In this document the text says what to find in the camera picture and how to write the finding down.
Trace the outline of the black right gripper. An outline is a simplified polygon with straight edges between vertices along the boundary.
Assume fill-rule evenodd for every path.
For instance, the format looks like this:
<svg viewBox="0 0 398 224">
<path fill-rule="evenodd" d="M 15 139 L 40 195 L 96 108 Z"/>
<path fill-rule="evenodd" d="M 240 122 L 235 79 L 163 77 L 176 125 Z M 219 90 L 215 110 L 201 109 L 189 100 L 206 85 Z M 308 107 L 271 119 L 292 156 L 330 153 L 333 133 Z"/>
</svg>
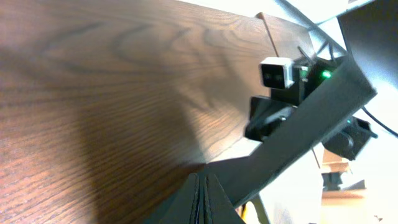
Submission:
<svg viewBox="0 0 398 224">
<path fill-rule="evenodd" d="M 269 96 L 253 96 L 250 99 L 249 121 L 244 137 L 254 141 L 268 138 L 299 105 L 325 80 L 333 76 L 337 63 L 318 58 L 304 62 L 294 60 L 295 83 L 285 90 L 271 89 Z"/>
</svg>

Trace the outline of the dark green box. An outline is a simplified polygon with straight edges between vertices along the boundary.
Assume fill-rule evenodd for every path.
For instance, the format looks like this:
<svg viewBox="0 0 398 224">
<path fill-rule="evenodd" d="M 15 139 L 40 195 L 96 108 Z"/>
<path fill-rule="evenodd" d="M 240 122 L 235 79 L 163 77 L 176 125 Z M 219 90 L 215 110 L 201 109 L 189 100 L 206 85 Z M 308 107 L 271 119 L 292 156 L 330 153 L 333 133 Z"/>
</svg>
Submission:
<svg viewBox="0 0 398 224">
<path fill-rule="evenodd" d="M 273 182 L 311 147 L 386 88 L 397 88 L 397 1 L 339 16 L 348 58 L 250 156 L 210 163 L 234 206 Z"/>
</svg>

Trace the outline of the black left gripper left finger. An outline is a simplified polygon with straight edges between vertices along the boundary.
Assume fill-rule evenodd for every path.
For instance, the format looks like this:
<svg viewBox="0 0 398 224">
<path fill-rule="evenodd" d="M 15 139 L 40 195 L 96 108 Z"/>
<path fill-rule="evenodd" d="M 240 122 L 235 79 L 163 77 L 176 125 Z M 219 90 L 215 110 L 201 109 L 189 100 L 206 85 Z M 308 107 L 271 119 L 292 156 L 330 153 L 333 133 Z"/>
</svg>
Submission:
<svg viewBox="0 0 398 224">
<path fill-rule="evenodd" d="M 197 224 L 200 222 L 200 178 L 190 174 L 178 192 L 164 201 L 145 224 Z"/>
</svg>

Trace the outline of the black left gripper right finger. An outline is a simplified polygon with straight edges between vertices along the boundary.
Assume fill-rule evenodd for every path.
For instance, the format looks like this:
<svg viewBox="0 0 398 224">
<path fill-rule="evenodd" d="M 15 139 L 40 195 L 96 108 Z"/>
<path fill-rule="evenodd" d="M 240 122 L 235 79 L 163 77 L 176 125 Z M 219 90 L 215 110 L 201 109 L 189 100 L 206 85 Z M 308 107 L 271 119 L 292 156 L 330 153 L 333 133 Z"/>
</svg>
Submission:
<svg viewBox="0 0 398 224">
<path fill-rule="evenodd" d="M 205 178 L 203 218 L 205 224 L 244 224 L 214 174 Z"/>
</svg>

